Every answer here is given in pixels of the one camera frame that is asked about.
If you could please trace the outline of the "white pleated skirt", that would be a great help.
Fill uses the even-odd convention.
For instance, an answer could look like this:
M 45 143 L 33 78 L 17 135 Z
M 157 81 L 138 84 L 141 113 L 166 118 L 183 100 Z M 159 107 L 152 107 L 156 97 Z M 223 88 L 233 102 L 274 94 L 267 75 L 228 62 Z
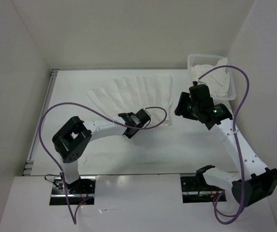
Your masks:
M 167 118 L 162 125 L 169 126 L 172 87 L 172 77 L 168 74 L 132 76 L 117 78 L 90 89 L 87 95 L 95 106 L 110 118 L 119 113 L 136 113 L 142 108 L 161 107 L 167 112 Z

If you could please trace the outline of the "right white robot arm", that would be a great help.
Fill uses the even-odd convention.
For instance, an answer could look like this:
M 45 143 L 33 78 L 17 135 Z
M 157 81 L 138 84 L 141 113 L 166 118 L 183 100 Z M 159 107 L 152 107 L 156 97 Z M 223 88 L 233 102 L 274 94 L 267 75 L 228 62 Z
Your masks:
M 268 196 L 277 186 L 277 169 L 270 169 L 255 154 L 237 126 L 233 115 L 222 103 L 214 104 L 206 85 L 195 85 L 182 92 L 175 115 L 199 121 L 215 135 L 233 160 L 237 174 L 207 165 L 196 171 L 195 184 L 199 190 L 215 186 L 232 194 L 243 207 L 248 207 Z

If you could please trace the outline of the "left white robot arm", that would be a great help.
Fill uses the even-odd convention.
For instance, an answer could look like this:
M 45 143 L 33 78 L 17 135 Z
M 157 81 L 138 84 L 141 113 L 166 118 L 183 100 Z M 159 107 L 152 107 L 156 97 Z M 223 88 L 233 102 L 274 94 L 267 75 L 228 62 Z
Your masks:
M 78 159 L 83 155 L 88 143 L 100 138 L 118 135 L 133 137 L 138 130 L 123 127 L 142 128 L 151 121 L 148 111 L 141 109 L 137 113 L 120 113 L 114 122 L 82 121 L 78 116 L 70 118 L 53 136 L 52 142 L 59 154 L 64 172 L 63 188 L 69 193 L 75 193 L 81 188 L 81 178 L 78 172 Z

